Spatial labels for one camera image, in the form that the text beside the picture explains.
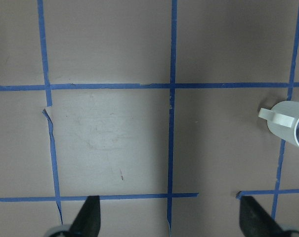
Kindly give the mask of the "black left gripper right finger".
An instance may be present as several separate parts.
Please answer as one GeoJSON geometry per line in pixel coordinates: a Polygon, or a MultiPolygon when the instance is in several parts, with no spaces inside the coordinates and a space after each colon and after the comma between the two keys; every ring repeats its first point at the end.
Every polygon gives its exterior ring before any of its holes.
{"type": "Polygon", "coordinates": [[[288,236],[252,196],[240,198],[239,226],[245,237],[288,236]]]}

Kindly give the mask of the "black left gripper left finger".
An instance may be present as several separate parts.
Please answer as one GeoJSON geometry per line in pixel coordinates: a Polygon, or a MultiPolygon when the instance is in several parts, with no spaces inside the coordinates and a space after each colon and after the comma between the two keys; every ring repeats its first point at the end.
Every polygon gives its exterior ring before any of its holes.
{"type": "Polygon", "coordinates": [[[88,196],[69,228],[72,237],[97,237],[101,227],[100,197],[88,196]]]}

